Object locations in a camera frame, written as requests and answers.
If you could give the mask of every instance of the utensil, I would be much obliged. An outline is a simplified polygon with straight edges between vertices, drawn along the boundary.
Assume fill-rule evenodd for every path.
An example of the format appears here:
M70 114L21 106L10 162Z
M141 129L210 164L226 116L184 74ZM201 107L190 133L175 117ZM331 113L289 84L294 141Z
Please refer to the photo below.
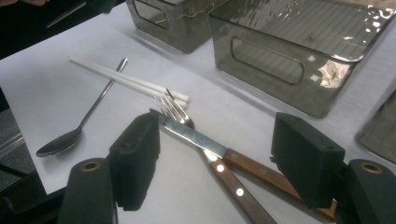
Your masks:
M114 79L117 82L119 82L129 88L143 92L146 95L151 96L151 97L155 97L160 92L166 91L166 88L164 88L164 87L155 85L153 83L149 83L144 80L140 80L135 77L125 76L122 73L115 72L111 69L108 69L108 68L103 67L96 63L91 63L91 62L85 61L85 60L80 59L76 56L70 56L69 60L72 63L75 63L83 68L91 70L98 75L101 75L103 77L108 77L110 79ZM170 91L170 92L172 92L172 95L177 99L177 102L183 108L187 108L187 104L190 101L190 97L188 95L179 93L177 91Z
M128 63L128 59L124 58L119 64L119 67L117 68L117 71L122 71L125 65ZM85 115L84 119L81 121L81 123L78 125L78 127L69 132L65 133L58 138L55 138L51 142L47 143L44 145L42 148L40 148L36 155L37 157L48 157L52 156L58 153L61 153L63 151L66 151L67 149L72 148L73 146L76 145L78 140L80 139L82 135L82 127L85 125L87 122L88 118L91 116L93 113L93 110L99 105L99 103L102 101L103 97L105 97L106 93L110 89L110 87L113 85L114 79L111 79L107 85L105 86L105 89L102 91L102 93L99 95L95 103L92 105L91 109L88 111L88 113Z
M175 103L173 99L168 99L166 95L161 94L156 97L156 100L161 111L166 117L172 118L185 125L180 125L164 116L160 116L160 124L171 133L174 133L177 136L198 146L198 148L205 153L210 167L215 173L215 176L219 179L223 178L220 180L220 182L228 189L228 191L237 201L242 199L241 197L236 196L237 194L235 194L238 189L244 191L244 195L246 195L248 191L245 188L238 188L238 186L243 187L243 185L240 184L233 173L230 172L230 169L226 168L227 166L234 167L242 172L250 174L260 180L262 183L271 185L279 191L286 193L292 199L303 203L303 200L300 198L297 191L285 176L243 154L238 153L237 151L220 145L212 139L193 130L194 125L192 119L182 109L180 109L180 107L177 106L177 103ZM218 172L217 167L221 166L225 171ZM335 207L336 202L333 202L331 208L317 208L314 209L314 211L319 215L329 219L330 221L334 221Z
M213 152L207 149L207 147L202 147L200 144L195 143L199 140L205 141L205 137L201 134L200 136L195 135L192 119L190 119L184 110L181 109L181 107L172 97L172 94L170 94L170 97L172 100L169 100L164 93L156 97L161 111L171 118L169 119L168 117L160 116L159 122L161 125L172 133L175 133L176 135L194 143L205 153L215 177L219 180L223 187L228 190L230 195L237 202L237 204L252 223L276 223L267 213L267 211L265 211L265 209L259 204L259 202L257 202L248 189L246 189L245 186L236 178L228 166L222 160L218 160L218 155L213 154Z

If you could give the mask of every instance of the fork tines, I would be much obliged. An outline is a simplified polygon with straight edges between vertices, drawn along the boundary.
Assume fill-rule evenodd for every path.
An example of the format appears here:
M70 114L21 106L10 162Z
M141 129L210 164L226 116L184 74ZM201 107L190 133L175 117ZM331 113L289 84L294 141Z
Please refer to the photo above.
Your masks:
M155 96L155 100L166 117L172 118L180 123L185 123L189 119L189 116L183 108L181 108L180 104L173 99L172 95L161 92Z

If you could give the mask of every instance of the metal rivet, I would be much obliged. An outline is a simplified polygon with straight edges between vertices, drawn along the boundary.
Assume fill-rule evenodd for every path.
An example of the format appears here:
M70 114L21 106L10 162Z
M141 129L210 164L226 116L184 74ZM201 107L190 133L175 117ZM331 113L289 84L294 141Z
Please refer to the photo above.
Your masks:
M238 160L239 156L236 153L231 154L231 158L233 158L234 160Z
M266 175L267 174L267 169L265 169L264 167L260 168L260 174Z
M236 195L238 195L238 196L243 196L244 195L244 190L243 189L237 189L236 190Z
M218 165L218 167L216 167L216 169L217 169L219 172L223 172L223 171L224 171L224 166L223 166L223 165Z

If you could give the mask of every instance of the cutlery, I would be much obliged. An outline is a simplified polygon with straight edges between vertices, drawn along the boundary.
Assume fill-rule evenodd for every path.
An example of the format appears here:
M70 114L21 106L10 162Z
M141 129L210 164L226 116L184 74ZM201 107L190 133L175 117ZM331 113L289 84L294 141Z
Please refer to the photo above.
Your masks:
M159 123L177 136L192 142L205 153L213 174L223 187L228 190L252 223L276 223L248 189L236 178L231 169L221 160L219 155L224 153L224 151L220 150L225 147L196 132L193 129L194 123L192 119L177 104L172 94L169 94L169 96L172 100L169 100L164 93L156 97L161 111L166 116L171 117L170 119L160 114ZM218 150L218 154L216 151L211 151L216 148L220 149Z
M196 132L193 128L192 119L180 108L177 106L177 103L173 101L174 99L168 99L164 94L158 95L156 100L160 106L161 111L166 117L172 118L173 120L166 118L165 116L160 116L160 124L171 133L176 134L177 136L193 143L198 146L205 155L208 157L208 162L215 175L218 175L215 166L222 165L221 161L225 163L229 167L236 168L242 172L252 175L253 177L259 179L264 184L271 185L276 189L286 193L292 199L297 200L300 203L304 203L303 200L298 195L297 191L294 189L289 180L280 174L272 170L269 167L266 167L257 161L252 160L251 158L238 153L235 150L224 147L214 140L209 139L201 133ZM231 191L231 194L235 195L235 189ZM335 212L336 202L332 203L331 208L317 208L314 209L316 213L322 215L323 217L329 219L330 221L334 221L334 212Z
M124 58L119 64L119 67L117 68L117 71L122 71L125 65L128 63L128 59ZM58 153L61 153L63 151L66 151L76 145L78 140L82 136L82 127L85 125L87 122L88 118L91 116L93 113L94 109L99 105L99 103L102 101L103 97L105 97L106 93L110 89L110 87L113 85L114 79L111 79L105 89L102 91L102 93L99 95L95 103L92 105L91 109L88 111L88 113L85 115L84 119L81 121L81 123L78 125L78 127L69 132L65 133L58 138L55 138L51 142L47 143L44 145L42 148L40 148L35 154L37 157L48 157L52 156Z

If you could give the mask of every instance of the spoon handle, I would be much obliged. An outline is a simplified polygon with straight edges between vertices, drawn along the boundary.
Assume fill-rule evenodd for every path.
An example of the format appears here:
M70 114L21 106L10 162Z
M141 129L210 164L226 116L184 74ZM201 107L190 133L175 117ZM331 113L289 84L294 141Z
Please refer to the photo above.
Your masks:
M124 58L121 60L119 67L117 67L117 72L121 72L125 65L128 63L128 59ZM105 89L100 93L99 97L96 99L95 103L91 106L91 109L88 111L88 113L85 115L84 119L81 121L81 123L78 125L80 129L84 126L84 124L87 122L88 118L90 115L93 113L93 110L99 105L99 103L102 101L103 97L105 97L106 93L108 92L108 89L113 85L114 79L110 79L110 81L107 83L105 86Z

